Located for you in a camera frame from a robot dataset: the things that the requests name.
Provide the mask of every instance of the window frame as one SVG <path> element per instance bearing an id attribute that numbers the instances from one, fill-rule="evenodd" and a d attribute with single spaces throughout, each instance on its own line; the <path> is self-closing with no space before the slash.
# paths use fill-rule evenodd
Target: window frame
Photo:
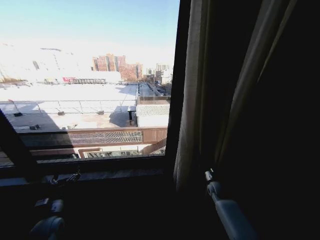
<path id="1" fill-rule="evenodd" d="M 13 165 L 0 166 L 0 178 L 24 177 L 27 181 L 33 181 L 45 175 L 74 173 L 79 167 L 82 172 L 120 169 L 163 169 L 163 173 L 172 178 L 184 100 L 190 10 L 191 0 L 180 0 L 165 154 L 112 158 L 97 157 L 89 160 L 86 158 L 55 159 L 38 163 L 32 158 L 31 153 L 20 139 L 18 133 L 0 111 L 0 126 L 2 127 L 0 146 L 13 162 Z"/>

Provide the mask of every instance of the white roof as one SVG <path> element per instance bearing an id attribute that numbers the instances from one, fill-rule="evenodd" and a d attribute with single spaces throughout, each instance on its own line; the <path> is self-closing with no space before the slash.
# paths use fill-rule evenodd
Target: white roof
<path id="1" fill-rule="evenodd" d="M 136 115 L 163 116 L 169 115 L 170 104 L 139 104 L 136 106 Z"/>

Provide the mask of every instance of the railing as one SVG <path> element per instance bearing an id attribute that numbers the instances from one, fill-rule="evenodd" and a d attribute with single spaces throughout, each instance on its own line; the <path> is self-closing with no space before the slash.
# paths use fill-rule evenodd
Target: railing
<path id="1" fill-rule="evenodd" d="M 136 106 L 137 100 L 38 100 L 0 101 L 4 114 L 89 114 L 127 112 L 128 107 Z"/>
<path id="2" fill-rule="evenodd" d="M 117 127 L 61 131 L 17 130 L 30 149 L 155 144 L 167 137 L 166 127 Z"/>

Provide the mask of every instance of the blue sky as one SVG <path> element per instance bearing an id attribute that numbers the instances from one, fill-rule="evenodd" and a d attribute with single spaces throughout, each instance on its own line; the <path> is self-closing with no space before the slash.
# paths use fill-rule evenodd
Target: blue sky
<path id="1" fill-rule="evenodd" d="M 178 0 L 2 0 L 0 5 L 0 43 L 86 55 L 113 52 L 145 65 L 173 62 Z"/>

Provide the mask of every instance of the window glass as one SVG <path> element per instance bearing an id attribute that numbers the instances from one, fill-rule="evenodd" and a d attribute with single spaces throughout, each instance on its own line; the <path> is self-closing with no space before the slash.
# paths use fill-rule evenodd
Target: window glass
<path id="1" fill-rule="evenodd" d="M 165 154 L 178 14 L 179 0 L 1 4 L 0 109 L 34 159 Z"/>

